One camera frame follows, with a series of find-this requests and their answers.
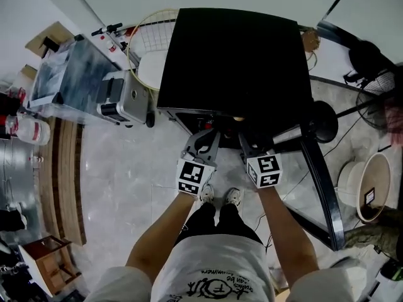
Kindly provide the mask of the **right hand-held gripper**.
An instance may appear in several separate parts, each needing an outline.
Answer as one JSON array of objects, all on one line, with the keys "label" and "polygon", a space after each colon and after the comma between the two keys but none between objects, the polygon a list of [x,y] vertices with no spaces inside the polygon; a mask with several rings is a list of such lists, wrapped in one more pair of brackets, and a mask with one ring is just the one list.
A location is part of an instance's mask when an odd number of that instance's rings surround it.
[{"label": "right hand-held gripper", "polygon": [[282,177],[281,155],[253,143],[243,132],[239,132],[241,159],[247,175],[257,189],[273,187]]}]

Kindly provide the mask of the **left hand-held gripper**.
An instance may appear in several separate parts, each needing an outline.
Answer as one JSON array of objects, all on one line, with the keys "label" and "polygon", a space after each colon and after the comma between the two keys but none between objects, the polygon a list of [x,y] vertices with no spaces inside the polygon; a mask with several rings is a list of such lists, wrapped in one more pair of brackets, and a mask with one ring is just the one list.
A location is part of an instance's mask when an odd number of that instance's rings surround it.
[{"label": "left hand-held gripper", "polygon": [[177,163],[176,187],[179,192],[200,195],[216,171],[219,141],[220,132],[215,128],[189,137]]}]

